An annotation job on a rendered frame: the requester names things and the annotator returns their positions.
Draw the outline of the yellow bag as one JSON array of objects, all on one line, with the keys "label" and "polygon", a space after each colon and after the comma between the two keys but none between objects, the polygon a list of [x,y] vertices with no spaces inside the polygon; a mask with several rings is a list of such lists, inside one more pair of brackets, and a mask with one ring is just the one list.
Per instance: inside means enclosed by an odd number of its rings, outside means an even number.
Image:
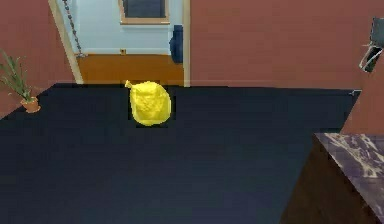
[{"label": "yellow bag", "polygon": [[159,125],[170,118],[171,99],[162,85],[152,81],[132,84],[127,80],[124,86],[130,90],[132,116],[139,124]]}]

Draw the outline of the dark marble top cabinet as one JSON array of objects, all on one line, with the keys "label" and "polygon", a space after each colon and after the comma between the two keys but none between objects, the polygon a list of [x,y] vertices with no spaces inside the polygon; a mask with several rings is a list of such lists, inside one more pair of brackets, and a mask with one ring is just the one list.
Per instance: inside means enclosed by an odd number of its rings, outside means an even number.
[{"label": "dark marble top cabinet", "polygon": [[279,224],[384,224],[384,135],[315,133]]}]

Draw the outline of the wood framed window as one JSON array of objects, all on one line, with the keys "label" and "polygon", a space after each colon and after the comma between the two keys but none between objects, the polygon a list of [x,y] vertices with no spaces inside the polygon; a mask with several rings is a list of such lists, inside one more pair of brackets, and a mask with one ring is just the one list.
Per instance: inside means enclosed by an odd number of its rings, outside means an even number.
[{"label": "wood framed window", "polygon": [[169,0],[118,0],[121,25],[168,25]]}]

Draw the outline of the green house plant in pot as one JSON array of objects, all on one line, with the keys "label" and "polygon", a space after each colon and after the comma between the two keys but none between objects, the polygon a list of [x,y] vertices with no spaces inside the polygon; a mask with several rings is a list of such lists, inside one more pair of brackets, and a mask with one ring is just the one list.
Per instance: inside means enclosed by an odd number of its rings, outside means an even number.
[{"label": "green house plant in pot", "polygon": [[20,104],[27,113],[39,112],[39,100],[32,95],[32,87],[26,82],[27,71],[22,66],[23,56],[14,58],[3,49],[0,49],[0,56],[4,60],[4,63],[0,62],[0,82],[21,98]]}]

